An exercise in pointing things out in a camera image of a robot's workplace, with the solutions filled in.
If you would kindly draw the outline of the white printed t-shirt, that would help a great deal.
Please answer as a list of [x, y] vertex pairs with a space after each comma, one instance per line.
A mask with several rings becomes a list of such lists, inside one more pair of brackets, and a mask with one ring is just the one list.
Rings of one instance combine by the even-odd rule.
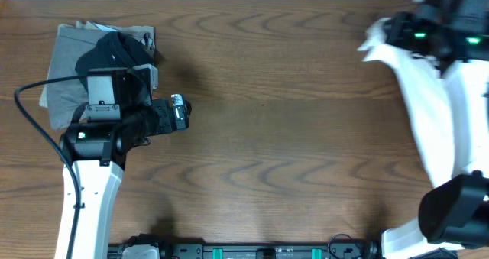
[[488, 63], [454, 62], [445, 73], [432, 57], [387, 43], [382, 18], [366, 31], [364, 61], [394, 72], [421, 161], [434, 187], [460, 174], [488, 176]]

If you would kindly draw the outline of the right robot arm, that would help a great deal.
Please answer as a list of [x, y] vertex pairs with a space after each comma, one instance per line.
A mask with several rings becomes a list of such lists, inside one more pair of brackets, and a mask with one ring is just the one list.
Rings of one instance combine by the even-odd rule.
[[380, 26], [432, 189], [386, 230], [382, 258], [454, 258], [488, 244], [488, 0], [422, 0]]

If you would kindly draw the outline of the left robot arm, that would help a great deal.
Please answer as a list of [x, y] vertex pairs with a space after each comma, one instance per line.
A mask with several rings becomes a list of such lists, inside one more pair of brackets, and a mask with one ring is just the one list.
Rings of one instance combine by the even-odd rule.
[[72, 161], [63, 169], [64, 199], [57, 258], [105, 258], [118, 188], [128, 152], [159, 134], [189, 127], [192, 106], [180, 94], [153, 100], [149, 95], [90, 95], [88, 121], [73, 119], [62, 135]]

